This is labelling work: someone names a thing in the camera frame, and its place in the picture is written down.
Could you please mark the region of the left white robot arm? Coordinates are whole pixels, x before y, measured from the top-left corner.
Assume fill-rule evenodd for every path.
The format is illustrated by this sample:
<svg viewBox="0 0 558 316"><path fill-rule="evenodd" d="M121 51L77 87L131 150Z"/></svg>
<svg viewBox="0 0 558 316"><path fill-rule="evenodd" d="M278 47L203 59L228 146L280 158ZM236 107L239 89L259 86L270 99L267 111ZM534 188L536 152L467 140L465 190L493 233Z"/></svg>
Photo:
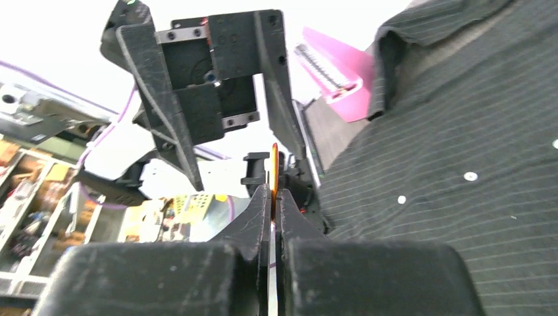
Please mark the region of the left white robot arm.
<svg viewBox="0 0 558 316"><path fill-rule="evenodd" d="M101 53L134 78L141 105L86 151L77 181L107 199L140 205L172 183L161 162L203 189L195 146L258 121L253 77L263 77L268 123L299 160L306 146L292 104L284 15L267 9L175 20L156 30L149 7L118 1Z"/></svg>

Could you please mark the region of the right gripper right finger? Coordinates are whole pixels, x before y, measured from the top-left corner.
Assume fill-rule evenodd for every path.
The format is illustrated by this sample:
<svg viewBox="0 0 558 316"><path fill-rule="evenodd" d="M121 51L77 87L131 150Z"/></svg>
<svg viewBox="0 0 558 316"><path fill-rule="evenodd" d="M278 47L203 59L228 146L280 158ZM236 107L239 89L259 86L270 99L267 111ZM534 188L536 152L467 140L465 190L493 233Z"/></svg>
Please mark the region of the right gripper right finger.
<svg viewBox="0 0 558 316"><path fill-rule="evenodd" d="M483 315L465 262L440 243L335 241L288 190L275 211L279 315Z"/></svg>

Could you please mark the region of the orange round brooch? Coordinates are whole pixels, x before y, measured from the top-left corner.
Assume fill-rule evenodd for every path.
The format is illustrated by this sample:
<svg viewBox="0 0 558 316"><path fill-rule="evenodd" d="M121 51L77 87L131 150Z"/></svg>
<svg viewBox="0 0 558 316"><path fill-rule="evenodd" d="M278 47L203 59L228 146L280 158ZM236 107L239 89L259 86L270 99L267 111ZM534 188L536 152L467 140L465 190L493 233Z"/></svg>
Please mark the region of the orange round brooch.
<svg viewBox="0 0 558 316"><path fill-rule="evenodd" d="M279 152L278 152L278 144L274 143L272 145L272 150L270 152L270 171L269 171L269 178L268 183L270 186L271 192L271 209L270 209L270 219L271 222L275 222L276 218L276 200L277 200L277 193L278 193L278 183L279 183Z"/></svg>

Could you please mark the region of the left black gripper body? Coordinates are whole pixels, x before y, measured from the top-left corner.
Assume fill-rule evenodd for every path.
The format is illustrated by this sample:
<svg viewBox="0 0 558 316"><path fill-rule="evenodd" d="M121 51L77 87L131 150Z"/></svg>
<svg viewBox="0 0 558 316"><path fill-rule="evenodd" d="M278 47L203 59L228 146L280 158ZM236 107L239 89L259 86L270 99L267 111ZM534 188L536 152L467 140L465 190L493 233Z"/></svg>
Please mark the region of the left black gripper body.
<svg viewBox="0 0 558 316"><path fill-rule="evenodd" d="M156 32L194 145L260 120L253 76L263 71L257 25L266 14L175 20L172 29Z"/></svg>

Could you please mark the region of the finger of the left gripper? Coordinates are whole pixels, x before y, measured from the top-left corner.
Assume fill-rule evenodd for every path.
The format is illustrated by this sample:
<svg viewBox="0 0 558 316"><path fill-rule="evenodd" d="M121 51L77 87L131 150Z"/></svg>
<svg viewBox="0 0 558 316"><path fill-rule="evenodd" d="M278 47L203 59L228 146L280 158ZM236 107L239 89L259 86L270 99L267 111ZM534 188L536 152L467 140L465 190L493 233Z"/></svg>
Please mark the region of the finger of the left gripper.
<svg viewBox="0 0 558 316"><path fill-rule="evenodd" d="M304 159L306 146L292 103L282 11L257 11L254 23L270 129L288 151Z"/></svg>
<svg viewBox="0 0 558 316"><path fill-rule="evenodd" d="M155 157L182 171L195 190L204 190L184 113L172 91L163 50L153 24L121 26L116 38L140 90Z"/></svg>

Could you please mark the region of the black pinstriped shirt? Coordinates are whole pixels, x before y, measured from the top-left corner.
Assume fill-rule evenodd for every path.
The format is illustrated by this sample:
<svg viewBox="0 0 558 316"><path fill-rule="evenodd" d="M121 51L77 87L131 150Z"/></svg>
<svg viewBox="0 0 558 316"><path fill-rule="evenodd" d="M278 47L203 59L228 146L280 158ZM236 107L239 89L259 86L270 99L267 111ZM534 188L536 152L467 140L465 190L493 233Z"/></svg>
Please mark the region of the black pinstriped shirt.
<svg viewBox="0 0 558 316"><path fill-rule="evenodd" d="M320 187L330 237L445 242L488 315L556 315L557 2L417 3L374 57L370 121Z"/></svg>

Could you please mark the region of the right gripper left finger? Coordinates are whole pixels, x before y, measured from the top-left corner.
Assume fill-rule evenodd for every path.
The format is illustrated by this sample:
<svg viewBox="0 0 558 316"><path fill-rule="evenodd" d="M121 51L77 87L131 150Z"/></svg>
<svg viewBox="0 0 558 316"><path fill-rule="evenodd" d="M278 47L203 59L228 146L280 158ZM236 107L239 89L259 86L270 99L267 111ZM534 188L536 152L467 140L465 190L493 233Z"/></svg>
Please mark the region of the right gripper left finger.
<svg viewBox="0 0 558 316"><path fill-rule="evenodd" d="M266 315L271 192L207 242L70 248L34 315Z"/></svg>

